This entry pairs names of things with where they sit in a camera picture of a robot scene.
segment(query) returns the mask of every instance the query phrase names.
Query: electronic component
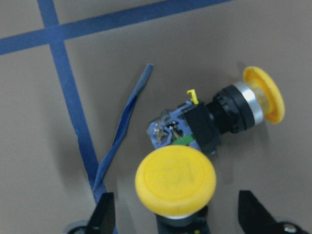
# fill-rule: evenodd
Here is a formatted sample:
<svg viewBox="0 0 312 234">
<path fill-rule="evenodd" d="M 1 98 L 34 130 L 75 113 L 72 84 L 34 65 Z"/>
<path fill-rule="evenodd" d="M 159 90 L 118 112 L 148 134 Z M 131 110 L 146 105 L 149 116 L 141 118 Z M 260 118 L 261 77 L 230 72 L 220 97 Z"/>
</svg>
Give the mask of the electronic component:
<svg viewBox="0 0 312 234">
<path fill-rule="evenodd" d="M 207 105 L 197 99 L 195 90 L 187 94 L 190 100 L 151 122 L 147 133 L 156 149 L 178 144 L 213 154 L 221 134 L 247 130 L 263 119 L 279 123 L 285 114 L 278 87 L 258 67 L 247 67 L 244 82 L 225 87 Z"/>
</svg>

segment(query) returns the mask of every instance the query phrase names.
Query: tape line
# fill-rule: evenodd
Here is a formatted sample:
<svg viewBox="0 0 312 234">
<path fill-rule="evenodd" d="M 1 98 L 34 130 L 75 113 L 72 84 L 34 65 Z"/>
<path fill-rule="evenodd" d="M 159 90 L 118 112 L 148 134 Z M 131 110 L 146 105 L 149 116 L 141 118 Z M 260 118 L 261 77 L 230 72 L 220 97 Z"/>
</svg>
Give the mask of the tape line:
<svg viewBox="0 0 312 234">
<path fill-rule="evenodd" d="M 53 1 L 38 0 L 38 5 L 44 26 L 51 27 L 58 25 L 59 21 Z M 52 42 L 50 43 L 50 49 L 55 68 L 58 73 L 59 82 L 62 87 L 68 113 L 78 138 L 80 154 L 88 175 L 90 187 L 93 188 L 98 170 L 98 160 L 92 144 L 65 44 L 63 41 Z M 98 183 L 97 187 L 92 191 L 96 202 L 98 202 L 101 195 L 105 192 L 103 182 L 101 181 Z"/>
<path fill-rule="evenodd" d="M 51 9 L 51 4 L 53 3 L 48 0 L 49 3 L 45 4 L 44 1 L 39 0 L 41 4 L 40 8 L 43 8 L 42 11 L 40 10 L 41 14 L 43 14 L 43 16 L 49 16 L 44 20 L 46 28 L 0 39 L 0 55 L 170 16 L 227 1 L 230 0 L 167 0 L 103 16 L 56 25 L 52 24 L 57 21 L 56 14 L 55 16 L 51 16 L 53 13 L 48 11 L 48 9 Z"/>
</svg>

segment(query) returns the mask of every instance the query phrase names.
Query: blue painter's tape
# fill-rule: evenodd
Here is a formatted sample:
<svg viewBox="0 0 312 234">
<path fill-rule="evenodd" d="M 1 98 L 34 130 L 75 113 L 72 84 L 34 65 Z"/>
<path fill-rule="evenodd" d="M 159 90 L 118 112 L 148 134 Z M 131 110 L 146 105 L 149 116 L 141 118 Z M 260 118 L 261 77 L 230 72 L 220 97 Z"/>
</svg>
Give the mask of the blue painter's tape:
<svg viewBox="0 0 312 234">
<path fill-rule="evenodd" d="M 44 27 L 51 27 L 59 24 L 58 16 L 52 0 L 38 0 L 38 6 Z"/>
<path fill-rule="evenodd" d="M 114 228 L 113 234 L 118 234 L 117 228 Z"/>
<path fill-rule="evenodd" d="M 112 148 L 110 151 L 105 155 L 105 157 L 101 160 L 98 166 L 97 170 L 97 177 L 95 180 L 95 188 L 98 186 L 98 184 L 103 180 L 105 174 L 108 171 L 108 168 L 114 158 L 114 155 L 117 152 L 117 149 L 119 148 L 120 144 L 122 143 L 122 140 L 126 136 L 127 129 L 129 126 L 131 114 L 133 112 L 133 109 L 135 107 L 135 103 L 137 100 L 138 95 L 140 94 L 140 91 L 145 86 L 148 78 L 150 77 L 154 65 L 153 64 L 147 64 L 143 73 L 141 74 L 138 82 L 136 83 L 135 88 L 133 89 L 132 94 L 129 97 L 129 100 L 126 104 L 126 107 L 122 113 L 118 129 L 116 132 L 115 140 L 113 143 Z"/>
<path fill-rule="evenodd" d="M 52 23 L 55 22 L 57 18 L 55 19 L 55 17 L 52 16 L 51 19 L 43 20 L 44 24 L 47 25 L 45 29 L 0 39 L 0 55 L 170 16 L 227 1 L 230 0 L 167 0 L 55 26 Z M 43 7 L 46 6 L 44 0 L 40 0 L 39 2 L 43 4 Z M 42 14 L 51 16 L 49 7 L 44 8 Z"/>
<path fill-rule="evenodd" d="M 45 27 L 58 25 L 58 18 L 52 0 L 38 0 L 40 13 Z M 98 160 L 92 144 L 88 125 L 80 102 L 74 75 L 70 66 L 67 51 L 63 41 L 50 43 L 51 53 L 62 87 L 63 95 L 67 105 L 68 113 L 78 138 L 79 149 L 85 170 L 88 175 L 90 187 L 94 182 L 98 170 Z M 101 181 L 93 189 L 96 202 L 105 192 L 104 184 Z"/>
</svg>

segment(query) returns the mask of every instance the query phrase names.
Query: yellow lever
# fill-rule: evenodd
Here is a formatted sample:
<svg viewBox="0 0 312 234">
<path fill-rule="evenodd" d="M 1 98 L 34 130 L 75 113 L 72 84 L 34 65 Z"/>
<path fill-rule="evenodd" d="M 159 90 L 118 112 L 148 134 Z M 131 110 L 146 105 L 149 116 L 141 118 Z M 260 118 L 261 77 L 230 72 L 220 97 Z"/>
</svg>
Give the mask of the yellow lever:
<svg viewBox="0 0 312 234">
<path fill-rule="evenodd" d="M 195 89 L 190 89 L 186 92 L 187 95 L 190 95 L 191 96 L 191 99 L 190 101 L 192 103 L 194 103 L 195 105 L 198 105 L 199 104 L 199 101 L 197 99 L 197 95 L 196 95 L 196 92 L 195 92 Z"/>
</svg>

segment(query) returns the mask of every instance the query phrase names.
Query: black knurled nut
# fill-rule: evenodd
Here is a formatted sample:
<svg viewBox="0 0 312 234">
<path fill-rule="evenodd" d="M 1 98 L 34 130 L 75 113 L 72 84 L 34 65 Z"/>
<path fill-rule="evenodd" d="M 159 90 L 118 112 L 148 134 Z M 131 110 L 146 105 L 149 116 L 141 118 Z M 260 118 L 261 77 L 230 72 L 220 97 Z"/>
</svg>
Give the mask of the black knurled nut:
<svg viewBox="0 0 312 234">
<path fill-rule="evenodd" d="M 238 133 L 243 130 L 241 129 L 242 128 L 241 124 L 239 124 L 239 120 L 238 120 L 239 117 L 228 106 L 228 102 L 226 101 L 225 97 L 221 94 L 221 92 L 222 91 L 218 92 L 214 96 L 214 101 L 217 101 L 222 106 L 222 109 L 225 111 L 226 115 L 228 116 L 229 121 L 231 122 L 231 125 L 232 125 L 232 129 L 230 131 L 232 133 Z"/>
</svg>

